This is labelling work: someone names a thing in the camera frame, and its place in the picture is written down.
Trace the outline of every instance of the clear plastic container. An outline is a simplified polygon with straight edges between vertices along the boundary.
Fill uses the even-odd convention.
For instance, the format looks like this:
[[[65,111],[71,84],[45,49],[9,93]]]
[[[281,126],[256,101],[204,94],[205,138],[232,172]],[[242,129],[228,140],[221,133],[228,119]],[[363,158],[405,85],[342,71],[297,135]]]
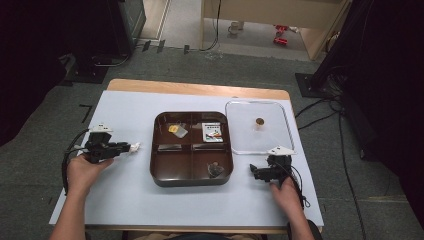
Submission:
[[[269,101],[230,101],[225,106],[235,154],[269,154],[282,146],[294,150],[284,107]]]

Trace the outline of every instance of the black equipment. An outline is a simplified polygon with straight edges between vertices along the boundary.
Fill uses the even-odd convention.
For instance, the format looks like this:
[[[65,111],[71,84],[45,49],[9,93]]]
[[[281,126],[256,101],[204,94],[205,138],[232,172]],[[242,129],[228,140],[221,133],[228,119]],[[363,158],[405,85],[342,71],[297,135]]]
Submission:
[[[293,177],[291,156],[290,155],[269,155],[266,159],[269,168],[257,168],[250,164],[250,171],[253,173],[255,179],[264,180],[270,182],[271,180],[278,180],[279,186],[283,184],[286,178],[290,177],[293,180],[293,184],[296,188],[297,194],[299,195],[299,201],[304,208],[304,201],[306,198],[302,195],[302,189],[299,187],[297,180]]]
[[[98,163],[102,159],[119,156],[123,152],[129,152],[131,145],[126,142],[109,142],[112,135],[109,133],[90,133],[85,143],[87,154],[91,163]]]
[[[130,152],[131,150],[136,151],[138,148],[138,145],[136,145],[134,149],[131,149],[131,144],[128,144],[126,142],[109,142],[112,135],[107,133],[107,131],[112,130],[103,124],[100,124],[92,129],[84,148],[75,148],[75,142],[88,131],[89,129],[85,129],[84,131],[80,132],[69,145],[67,151],[65,151],[65,155],[62,161],[62,182],[63,188],[65,189],[65,195],[68,193],[67,171],[69,164],[69,155],[72,152],[85,150],[85,154],[89,156],[88,161],[90,163],[96,164],[99,163],[100,160],[113,158],[119,156],[121,153]]]

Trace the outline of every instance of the white tabletop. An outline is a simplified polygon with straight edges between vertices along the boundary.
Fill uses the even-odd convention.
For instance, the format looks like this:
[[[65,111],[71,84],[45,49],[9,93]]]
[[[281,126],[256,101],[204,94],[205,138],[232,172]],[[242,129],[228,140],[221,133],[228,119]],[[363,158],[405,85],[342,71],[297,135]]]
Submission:
[[[233,154],[234,170],[224,185],[162,188],[150,175],[150,154],[155,117],[166,111],[218,111],[233,98],[142,92],[105,91],[90,127],[104,123],[113,129],[112,142],[141,142],[141,150],[122,154],[100,175],[86,201],[87,225],[120,229],[137,226],[281,228],[287,218],[272,199],[269,186],[255,180],[249,164],[267,167],[264,155]],[[289,100],[280,103],[287,114],[296,155],[292,165],[303,180],[303,195],[310,203],[305,214],[323,226],[311,173],[303,152]],[[65,201],[56,204],[50,224],[55,224]]]

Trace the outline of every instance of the wooden table edge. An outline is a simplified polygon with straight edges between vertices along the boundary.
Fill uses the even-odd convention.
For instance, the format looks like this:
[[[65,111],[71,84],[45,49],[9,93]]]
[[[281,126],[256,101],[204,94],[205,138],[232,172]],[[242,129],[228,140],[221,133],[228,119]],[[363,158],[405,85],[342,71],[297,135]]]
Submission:
[[[106,90],[290,100],[290,96],[287,91],[278,89],[246,88],[119,78],[111,80]]]

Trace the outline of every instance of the gray floor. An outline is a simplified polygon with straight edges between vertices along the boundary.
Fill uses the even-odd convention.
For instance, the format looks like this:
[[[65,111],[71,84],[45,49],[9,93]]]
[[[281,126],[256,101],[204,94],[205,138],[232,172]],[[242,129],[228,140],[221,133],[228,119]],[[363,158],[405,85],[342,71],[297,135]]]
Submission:
[[[86,113],[79,104],[95,106],[113,78],[231,85],[287,90],[298,112],[315,99],[300,96],[294,73],[313,73],[318,63],[224,54],[209,59],[205,52],[166,48],[137,49],[130,60],[110,68],[103,84],[57,86],[30,117],[20,134],[0,147],[0,239],[45,239],[61,189],[62,152],[80,130]],[[302,114],[304,126],[330,112],[320,104]],[[355,189],[368,239],[423,239],[396,176],[379,162],[359,159],[358,147],[342,118],[347,169]],[[314,179],[322,215],[324,239],[362,239],[358,215],[341,157],[338,118],[319,122],[300,132]],[[120,239],[120,232],[90,231],[93,239]],[[271,239],[285,239],[272,235]]]

